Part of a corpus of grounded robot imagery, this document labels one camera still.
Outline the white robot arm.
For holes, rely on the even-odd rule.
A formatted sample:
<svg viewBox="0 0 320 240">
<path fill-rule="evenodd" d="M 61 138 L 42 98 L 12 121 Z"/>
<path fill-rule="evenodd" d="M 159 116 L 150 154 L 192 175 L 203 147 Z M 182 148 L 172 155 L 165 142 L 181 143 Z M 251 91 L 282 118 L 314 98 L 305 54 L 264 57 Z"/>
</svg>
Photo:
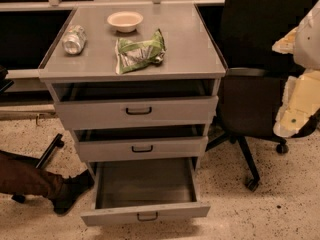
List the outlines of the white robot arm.
<svg viewBox="0 0 320 240">
<path fill-rule="evenodd" d="M 272 50 L 292 54 L 294 62 L 304 68 L 300 76 L 288 78 L 273 127 L 277 136 L 293 137 L 320 109 L 320 1 Z"/>
</svg>

